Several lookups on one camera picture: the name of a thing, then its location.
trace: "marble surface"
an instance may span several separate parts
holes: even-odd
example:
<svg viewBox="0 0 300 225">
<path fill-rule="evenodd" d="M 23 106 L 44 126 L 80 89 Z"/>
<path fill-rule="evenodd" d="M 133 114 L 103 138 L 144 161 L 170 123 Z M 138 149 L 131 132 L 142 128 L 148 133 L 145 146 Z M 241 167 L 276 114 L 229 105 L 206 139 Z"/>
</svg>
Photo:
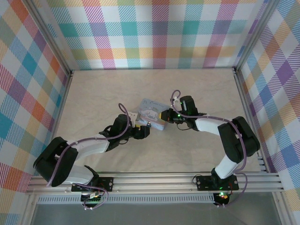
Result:
<svg viewBox="0 0 300 225">
<path fill-rule="evenodd" d="M 119 102 L 129 111 L 143 98 L 169 104 L 175 89 L 181 96 L 191 95 L 199 112 L 228 119 L 244 116 L 231 69 L 76 71 L 57 136 L 75 140 L 95 135 L 113 124 L 121 113 Z M 76 164 L 96 171 L 208 172 L 224 155 L 219 136 L 167 124 L 163 131 L 152 128 L 143 140 L 130 139 Z M 259 170 L 256 156 L 248 158 L 245 171 Z"/>
</svg>

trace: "plaid wallpaper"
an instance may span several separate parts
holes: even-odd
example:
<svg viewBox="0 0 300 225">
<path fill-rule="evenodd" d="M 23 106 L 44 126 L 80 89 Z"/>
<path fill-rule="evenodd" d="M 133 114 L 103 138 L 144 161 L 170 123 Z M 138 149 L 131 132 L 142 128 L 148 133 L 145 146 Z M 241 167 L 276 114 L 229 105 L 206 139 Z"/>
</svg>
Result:
<svg viewBox="0 0 300 225">
<path fill-rule="evenodd" d="M 300 224 L 300 0 L 281 0 L 242 74 L 263 151 Z"/>
<path fill-rule="evenodd" d="M 35 0 L 71 68 L 232 67 L 267 0 Z"/>
<path fill-rule="evenodd" d="M 0 1 L 0 225 L 14 225 L 67 76 L 21 0 Z"/>
</svg>

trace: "table surface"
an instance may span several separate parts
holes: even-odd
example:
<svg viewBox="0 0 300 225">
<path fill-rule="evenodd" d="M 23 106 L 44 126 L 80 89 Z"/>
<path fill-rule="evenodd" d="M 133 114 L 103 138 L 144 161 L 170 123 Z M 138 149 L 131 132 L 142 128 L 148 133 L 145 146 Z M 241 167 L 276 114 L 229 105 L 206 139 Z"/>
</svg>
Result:
<svg viewBox="0 0 300 225">
<path fill-rule="evenodd" d="M 56 135 L 67 140 L 93 136 L 122 113 L 119 102 L 129 111 L 143 98 L 169 104 L 175 89 L 181 96 L 191 95 L 199 112 L 227 119 L 244 116 L 231 69 L 76 71 Z M 76 165 L 98 172 L 209 172 L 224 155 L 219 136 L 167 124 L 163 131 L 152 128 L 143 140 L 130 139 Z M 244 170 L 260 171 L 256 154 Z"/>
</svg>

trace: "gray floor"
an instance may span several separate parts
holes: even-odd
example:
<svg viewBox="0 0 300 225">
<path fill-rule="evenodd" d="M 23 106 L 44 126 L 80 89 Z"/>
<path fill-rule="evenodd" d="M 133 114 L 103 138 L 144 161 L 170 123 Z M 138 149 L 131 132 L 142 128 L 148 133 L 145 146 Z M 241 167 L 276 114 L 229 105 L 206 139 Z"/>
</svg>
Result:
<svg viewBox="0 0 300 225">
<path fill-rule="evenodd" d="M 245 193 L 228 208 L 213 204 L 37 205 L 31 225 L 279 225 L 271 193 Z"/>
</svg>

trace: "small box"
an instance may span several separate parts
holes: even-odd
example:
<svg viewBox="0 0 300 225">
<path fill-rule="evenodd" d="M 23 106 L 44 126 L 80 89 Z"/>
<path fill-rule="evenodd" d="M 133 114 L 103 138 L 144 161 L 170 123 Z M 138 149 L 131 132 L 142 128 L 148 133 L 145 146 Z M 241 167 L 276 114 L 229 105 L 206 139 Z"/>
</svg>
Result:
<svg viewBox="0 0 300 225">
<path fill-rule="evenodd" d="M 160 114 L 169 108 L 170 106 L 168 105 L 144 98 L 139 106 L 137 123 L 163 130 L 166 126 L 166 121 L 160 118 Z"/>
</svg>

